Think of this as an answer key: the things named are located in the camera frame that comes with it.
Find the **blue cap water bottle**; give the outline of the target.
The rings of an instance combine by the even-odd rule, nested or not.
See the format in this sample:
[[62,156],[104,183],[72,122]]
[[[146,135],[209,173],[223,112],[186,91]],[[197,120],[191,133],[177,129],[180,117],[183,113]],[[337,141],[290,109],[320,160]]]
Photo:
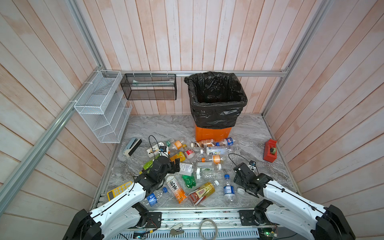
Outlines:
[[224,178],[225,178],[225,185],[224,185],[224,188],[223,188],[224,196],[225,196],[225,198],[226,198],[226,200],[228,202],[234,202],[234,200],[235,200],[235,190],[234,190],[234,187],[231,184],[230,175],[225,174]]

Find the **red label yellow tea bottle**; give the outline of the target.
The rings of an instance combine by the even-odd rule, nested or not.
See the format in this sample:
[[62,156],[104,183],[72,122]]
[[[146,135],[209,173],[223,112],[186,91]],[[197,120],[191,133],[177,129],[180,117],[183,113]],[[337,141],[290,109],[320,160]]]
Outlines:
[[189,194],[189,199],[194,207],[199,205],[203,200],[208,198],[215,192],[215,188],[218,187],[220,183],[217,180],[214,180],[212,183],[207,182]]

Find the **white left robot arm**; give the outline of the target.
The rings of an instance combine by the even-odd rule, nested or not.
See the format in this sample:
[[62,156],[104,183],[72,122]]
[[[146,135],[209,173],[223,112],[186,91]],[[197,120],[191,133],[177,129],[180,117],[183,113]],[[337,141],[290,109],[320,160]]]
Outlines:
[[141,201],[159,190],[169,174],[180,171],[180,160],[159,156],[132,185],[102,206],[77,212],[64,240],[110,240],[127,228],[145,225],[148,210]]

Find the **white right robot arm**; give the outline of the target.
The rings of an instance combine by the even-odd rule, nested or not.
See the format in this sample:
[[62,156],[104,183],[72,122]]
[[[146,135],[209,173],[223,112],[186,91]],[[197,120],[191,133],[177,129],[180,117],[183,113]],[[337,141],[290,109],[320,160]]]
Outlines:
[[277,224],[308,240],[354,240],[356,236],[343,212],[325,207],[283,187],[266,174],[256,175],[245,163],[234,167],[234,183],[263,197],[249,212],[250,225]]

